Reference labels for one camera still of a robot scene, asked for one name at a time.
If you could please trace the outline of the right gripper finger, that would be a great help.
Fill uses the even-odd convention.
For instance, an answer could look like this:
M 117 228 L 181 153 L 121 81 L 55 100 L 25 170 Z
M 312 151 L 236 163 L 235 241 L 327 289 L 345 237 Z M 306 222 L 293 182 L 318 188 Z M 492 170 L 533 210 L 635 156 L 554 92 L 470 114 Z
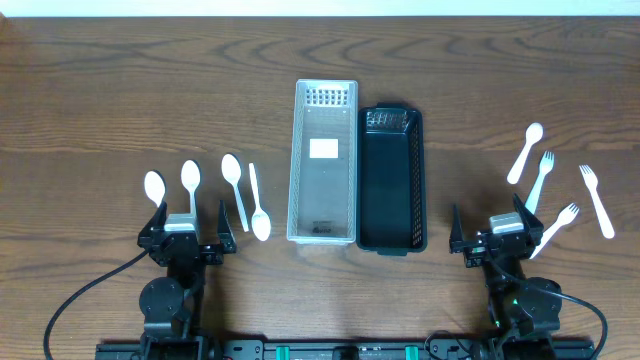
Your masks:
M 462 230 L 461 219 L 459 215 L 459 210 L 456 205 L 453 205 L 453 220 L 452 220 L 452 228 L 449 237 L 450 243 L 463 243 L 464 242 L 464 233 Z
M 530 210 L 525 207 L 522 200 L 516 193 L 513 194 L 513 204 L 523 224 L 524 230 L 530 234 L 541 235 L 544 231 L 544 225 L 534 214 L 531 213 Z

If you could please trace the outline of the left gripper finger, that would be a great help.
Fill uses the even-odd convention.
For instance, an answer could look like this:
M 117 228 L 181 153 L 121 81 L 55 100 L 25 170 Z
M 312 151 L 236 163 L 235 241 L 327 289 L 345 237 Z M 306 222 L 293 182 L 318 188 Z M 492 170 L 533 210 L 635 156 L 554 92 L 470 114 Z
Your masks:
M 223 200 L 219 201 L 217 235 L 222 246 L 236 246 L 237 242 L 231 229 L 228 214 Z
M 138 245 L 153 245 L 155 239 L 164 231 L 167 218 L 167 203 L 162 200 L 154 215 L 138 234 Z

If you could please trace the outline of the white plastic fork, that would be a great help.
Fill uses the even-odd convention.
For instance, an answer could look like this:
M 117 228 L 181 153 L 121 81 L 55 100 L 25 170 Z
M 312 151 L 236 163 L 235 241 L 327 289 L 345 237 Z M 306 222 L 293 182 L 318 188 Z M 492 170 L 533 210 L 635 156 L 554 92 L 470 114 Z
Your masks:
M 579 170 L 590 193 L 602 235 L 606 239 L 613 239 L 615 237 L 615 230 L 598 194 L 597 176 L 588 165 L 580 165 Z
M 555 154 L 551 151 L 545 151 L 539 163 L 538 175 L 525 202 L 525 207 L 532 214 L 536 213 L 545 178 L 553 170 L 554 163 Z
M 558 214 L 556 221 L 543 232 L 541 242 L 531 254 L 530 259 L 534 259 L 563 226 L 571 224 L 578 213 L 579 207 L 575 203 L 571 203 L 562 209 Z

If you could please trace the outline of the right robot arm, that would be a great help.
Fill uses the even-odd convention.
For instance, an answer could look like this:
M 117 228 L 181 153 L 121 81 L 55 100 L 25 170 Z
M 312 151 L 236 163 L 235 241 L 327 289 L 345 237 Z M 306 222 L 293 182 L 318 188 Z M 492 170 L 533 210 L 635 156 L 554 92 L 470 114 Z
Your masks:
M 465 237 L 460 212 L 454 208 L 449 249 L 463 255 L 466 267 L 478 267 L 484 274 L 496 330 L 476 348 L 478 352 L 487 359 L 552 358 L 551 333 L 560 329 L 561 287 L 524 275 L 521 262 L 541 244 L 544 227 L 518 196 L 513 204 L 514 212 L 500 215 L 472 239 Z

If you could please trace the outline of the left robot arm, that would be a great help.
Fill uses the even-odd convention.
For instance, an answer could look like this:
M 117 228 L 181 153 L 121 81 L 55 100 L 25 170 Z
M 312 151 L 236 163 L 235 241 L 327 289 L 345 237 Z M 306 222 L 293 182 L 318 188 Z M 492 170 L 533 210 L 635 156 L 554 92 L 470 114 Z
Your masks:
M 150 281 L 139 297 L 142 359 L 207 359 L 221 353 L 219 342 L 200 332 L 199 322 L 206 267 L 221 265 L 226 254 L 237 251 L 223 202 L 217 235 L 218 243 L 202 245 L 194 230 L 170 230 L 166 203 L 140 231 L 138 246 L 167 269 L 167 275 Z

